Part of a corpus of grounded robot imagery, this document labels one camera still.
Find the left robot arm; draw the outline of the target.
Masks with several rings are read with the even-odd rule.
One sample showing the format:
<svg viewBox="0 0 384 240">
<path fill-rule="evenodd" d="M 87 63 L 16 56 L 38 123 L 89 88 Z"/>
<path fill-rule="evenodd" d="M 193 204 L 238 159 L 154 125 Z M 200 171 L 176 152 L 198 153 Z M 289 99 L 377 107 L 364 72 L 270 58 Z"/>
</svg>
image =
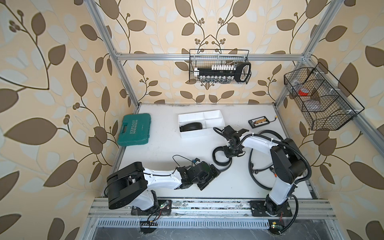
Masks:
<svg viewBox="0 0 384 240">
<path fill-rule="evenodd" d="M 156 189 L 184 190 L 196 185 L 202 191 L 220 173 L 206 162 L 171 171 L 155 171 L 134 162 L 107 177 L 105 196 L 110 210 L 130 205 L 146 211 L 159 206 Z"/>
</svg>

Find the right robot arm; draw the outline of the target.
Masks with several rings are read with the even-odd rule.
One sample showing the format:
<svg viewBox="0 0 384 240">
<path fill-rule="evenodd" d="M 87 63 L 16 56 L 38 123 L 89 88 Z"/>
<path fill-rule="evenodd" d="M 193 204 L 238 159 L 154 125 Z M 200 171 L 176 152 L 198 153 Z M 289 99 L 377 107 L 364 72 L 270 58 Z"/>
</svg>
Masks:
<svg viewBox="0 0 384 240">
<path fill-rule="evenodd" d="M 312 169 L 292 139 L 274 140 L 262 134 L 243 135 L 248 130 L 235 131 L 231 126 L 224 129 L 214 128 L 228 144 L 223 147 L 227 158 L 238 157 L 243 148 L 251 148 L 270 155 L 277 179 L 266 197 L 265 209 L 270 216 L 275 216 L 292 196 L 299 183 L 312 176 Z"/>
</svg>

